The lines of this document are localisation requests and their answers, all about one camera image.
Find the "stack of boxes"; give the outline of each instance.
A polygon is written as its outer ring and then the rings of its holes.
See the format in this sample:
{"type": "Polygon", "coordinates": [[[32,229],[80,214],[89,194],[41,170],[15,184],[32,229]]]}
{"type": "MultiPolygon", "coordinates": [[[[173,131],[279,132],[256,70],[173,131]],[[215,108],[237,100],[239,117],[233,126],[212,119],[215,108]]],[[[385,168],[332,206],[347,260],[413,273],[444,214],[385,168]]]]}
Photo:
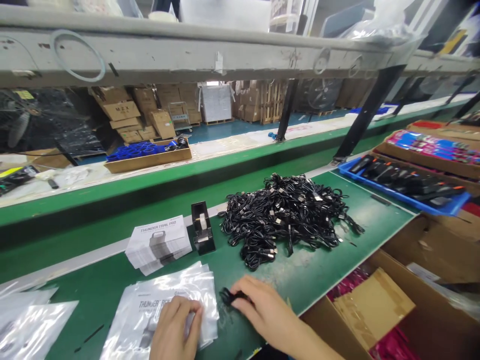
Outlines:
{"type": "Polygon", "coordinates": [[[120,134],[125,143],[141,142],[157,136],[152,126],[144,126],[137,104],[124,87],[94,87],[91,92],[103,112],[110,118],[110,126],[120,134]]]}

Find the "metal bar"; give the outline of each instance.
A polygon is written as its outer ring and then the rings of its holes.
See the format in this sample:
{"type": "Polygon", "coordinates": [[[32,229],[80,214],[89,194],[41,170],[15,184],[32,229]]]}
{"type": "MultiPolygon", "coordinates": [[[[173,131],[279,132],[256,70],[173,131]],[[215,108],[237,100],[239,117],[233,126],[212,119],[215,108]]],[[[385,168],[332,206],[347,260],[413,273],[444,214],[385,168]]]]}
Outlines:
{"type": "Polygon", "coordinates": [[[275,140],[277,143],[285,141],[285,133],[287,132],[287,128],[289,127],[290,114],[292,113],[295,94],[298,87],[298,79],[290,80],[288,82],[284,100],[285,105],[283,106],[283,110],[281,111],[280,125],[278,126],[278,132],[275,140]]]}
{"type": "Polygon", "coordinates": [[[400,99],[400,103],[396,107],[395,111],[392,115],[396,116],[399,114],[400,110],[407,104],[408,99],[412,96],[417,89],[419,88],[420,84],[425,80],[425,76],[418,77],[415,82],[410,86],[410,88],[406,91],[406,93],[400,99]]]}
{"type": "Polygon", "coordinates": [[[379,110],[380,105],[382,105],[390,90],[392,90],[395,82],[399,79],[405,67],[405,65],[396,65],[380,70],[378,79],[376,80],[370,95],[368,95],[360,113],[350,127],[350,130],[348,130],[345,139],[343,139],[343,142],[333,157],[334,162],[341,163],[355,149],[355,146],[359,143],[374,115],[379,110]]]}
{"type": "Polygon", "coordinates": [[[480,101],[480,91],[476,93],[468,102],[463,105],[460,110],[453,117],[454,119],[461,119],[466,113],[468,113],[478,102],[480,101]]]}

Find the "black cable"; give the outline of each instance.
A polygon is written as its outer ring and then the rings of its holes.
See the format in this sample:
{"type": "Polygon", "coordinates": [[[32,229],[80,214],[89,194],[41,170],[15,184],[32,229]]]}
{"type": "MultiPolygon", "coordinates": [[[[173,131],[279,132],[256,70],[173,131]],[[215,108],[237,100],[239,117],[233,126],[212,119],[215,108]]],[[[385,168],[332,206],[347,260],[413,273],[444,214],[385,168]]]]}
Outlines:
{"type": "Polygon", "coordinates": [[[286,241],[291,256],[300,242],[314,250],[337,247],[342,240],[335,233],[336,221],[346,222],[356,234],[365,232],[347,215],[349,207],[343,199],[348,196],[340,189],[315,184],[305,175],[273,173],[263,183],[261,190],[228,195],[226,211],[218,213],[228,243],[243,242],[240,257],[252,271],[275,260],[278,239],[286,241]]]}

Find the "black device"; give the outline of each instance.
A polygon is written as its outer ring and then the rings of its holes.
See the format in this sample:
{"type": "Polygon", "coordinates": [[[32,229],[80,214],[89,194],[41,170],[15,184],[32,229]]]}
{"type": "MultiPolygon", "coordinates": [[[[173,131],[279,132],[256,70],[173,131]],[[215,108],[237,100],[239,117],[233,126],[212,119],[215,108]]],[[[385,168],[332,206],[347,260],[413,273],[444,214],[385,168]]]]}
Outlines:
{"type": "Polygon", "coordinates": [[[207,203],[205,201],[197,202],[191,205],[191,222],[195,228],[195,247],[199,255],[214,252],[215,242],[212,235],[212,226],[210,225],[207,203]]]}

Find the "wooden pallet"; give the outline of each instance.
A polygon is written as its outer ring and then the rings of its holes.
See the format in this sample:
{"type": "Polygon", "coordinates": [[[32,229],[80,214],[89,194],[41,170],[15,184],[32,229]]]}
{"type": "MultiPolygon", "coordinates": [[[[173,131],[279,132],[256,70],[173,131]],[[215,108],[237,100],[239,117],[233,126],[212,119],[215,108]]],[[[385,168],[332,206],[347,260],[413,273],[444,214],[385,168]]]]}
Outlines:
{"type": "Polygon", "coordinates": [[[234,121],[233,118],[226,119],[226,120],[209,121],[209,122],[206,122],[206,124],[207,125],[225,124],[225,123],[231,123],[232,121],[234,121]]]}
{"type": "Polygon", "coordinates": [[[260,84],[260,123],[272,124],[280,121],[284,109],[286,80],[263,80],[260,84]]]}

